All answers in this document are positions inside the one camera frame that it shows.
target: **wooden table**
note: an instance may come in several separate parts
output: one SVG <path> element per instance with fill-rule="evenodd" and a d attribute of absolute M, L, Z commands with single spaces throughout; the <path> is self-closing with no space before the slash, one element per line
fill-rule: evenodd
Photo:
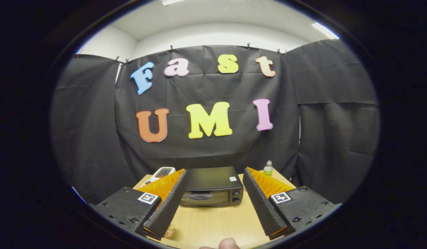
<path fill-rule="evenodd" d="M 242 183 L 242 174 L 238 176 Z M 151 175 L 144 176 L 133 189 L 139 189 L 150 177 Z M 275 169 L 272 177 L 296 188 Z M 150 239 L 181 249 L 198 249 L 201 246 L 218 248 L 220 241 L 225 238 L 234 238 L 241 249 L 252 248 L 270 241 L 264 234 L 246 191 L 241 204 L 237 206 L 211 208 L 179 206 L 172 224 L 175 225 L 175 233 L 171 239 L 162 238 L 161 241 Z"/>

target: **letter f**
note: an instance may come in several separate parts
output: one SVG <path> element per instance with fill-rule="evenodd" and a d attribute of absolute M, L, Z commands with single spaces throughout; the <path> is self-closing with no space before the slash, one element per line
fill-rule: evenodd
<path fill-rule="evenodd" d="M 147 82 L 147 79 L 152 79 L 152 71 L 150 71 L 149 68 L 152 68 L 153 66 L 154 64 L 152 62 L 145 63 L 144 66 L 131 74 L 131 78 L 135 80 L 138 87 L 138 95 L 144 93 L 152 86 L 152 82 Z"/>

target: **black fabric backdrop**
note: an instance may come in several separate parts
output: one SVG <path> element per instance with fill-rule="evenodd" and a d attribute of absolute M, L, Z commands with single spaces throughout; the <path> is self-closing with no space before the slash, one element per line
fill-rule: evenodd
<path fill-rule="evenodd" d="M 378 101 L 370 78 L 341 40 L 323 40 L 286 54 L 300 107 L 295 186 L 345 202 L 373 161 Z"/>
<path fill-rule="evenodd" d="M 239 69 L 234 74 L 218 70 L 218 57 L 233 54 Z M 256 58 L 273 61 L 274 77 L 261 73 Z M 165 76 L 168 61 L 186 58 L 189 74 Z M 147 62 L 153 62 L 152 87 L 141 95 L 131 74 Z M 128 164 L 137 175 L 171 166 L 177 170 L 195 167 L 234 166 L 238 173 L 245 167 L 262 169 L 272 160 L 276 169 L 291 175 L 299 139 L 299 108 L 289 69 L 282 55 L 264 49 L 237 46 L 198 46 L 147 55 L 123 65 L 115 90 L 115 121 Z M 269 113 L 273 129 L 259 132 L 258 115 L 253 100 L 270 100 Z M 213 105 L 230 104 L 229 126 L 233 133 L 216 137 L 205 134 L 190 139 L 190 113 L 186 107 L 201 104 L 210 114 Z M 150 131 L 158 132 L 154 111 L 168 108 L 168 134 L 159 143 L 148 143 L 139 136 L 136 113 L 150 111 Z"/>
<path fill-rule="evenodd" d="M 89 203 L 104 200 L 138 176 L 126 164 L 115 128 L 119 63 L 93 55 L 73 58 L 54 92 L 51 135 L 66 180 Z"/>
<path fill-rule="evenodd" d="M 222 54 L 237 57 L 238 72 L 218 71 Z M 262 74 L 255 62 L 260 56 L 273 61 L 274 77 Z M 174 58 L 189 60 L 187 76 L 164 75 Z M 138 95 L 130 75 L 149 61 L 155 64 L 152 87 Z M 159 52 L 122 65 L 115 85 L 117 66 L 97 56 L 73 58 L 54 95 L 52 135 L 58 162 L 90 203 L 163 166 L 234 166 L 242 173 L 245 167 L 262 169 L 267 160 L 295 185 L 344 202 L 370 167 L 379 133 L 375 91 L 340 40 L 307 44 L 284 55 L 238 46 Z M 259 98 L 270 100 L 271 130 L 256 130 L 252 102 Z M 230 104 L 233 133 L 190 139 L 186 107 L 201 104 L 210 113 L 220 101 Z M 160 108 L 169 109 L 167 137 L 148 143 L 139 135 L 136 113 L 152 112 L 150 131 L 156 133 L 154 111 Z"/>

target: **plastic bottle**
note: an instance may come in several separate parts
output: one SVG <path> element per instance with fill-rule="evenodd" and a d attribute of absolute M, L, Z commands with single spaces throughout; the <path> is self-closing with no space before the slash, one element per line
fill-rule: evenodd
<path fill-rule="evenodd" d="M 272 166 L 272 161 L 267 161 L 267 164 L 264 166 L 264 175 L 268 175 L 268 176 L 272 176 L 272 172 L 273 172 L 273 166 Z"/>

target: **letter m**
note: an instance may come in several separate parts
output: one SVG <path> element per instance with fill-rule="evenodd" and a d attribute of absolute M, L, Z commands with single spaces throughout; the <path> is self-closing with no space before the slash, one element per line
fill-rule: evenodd
<path fill-rule="evenodd" d="M 216 124 L 216 129 L 213 134 L 215 136 L 227 136 L 232 134 L 232 129 L 229 127 L 229 118 L 227 116 L 227 109 L 229 103 L 218 102 L 213 106 L 210 115 L 204 110 L 200 104 L 191 104 L 186 107 L 190 113 L 190 123 L 192 132 L 189 133 L 190 138 L 200 138 L 203 133 L 199 130 L 199 126 L 203 128 L 207 137 L 210 137 L 213 127 Z"/>

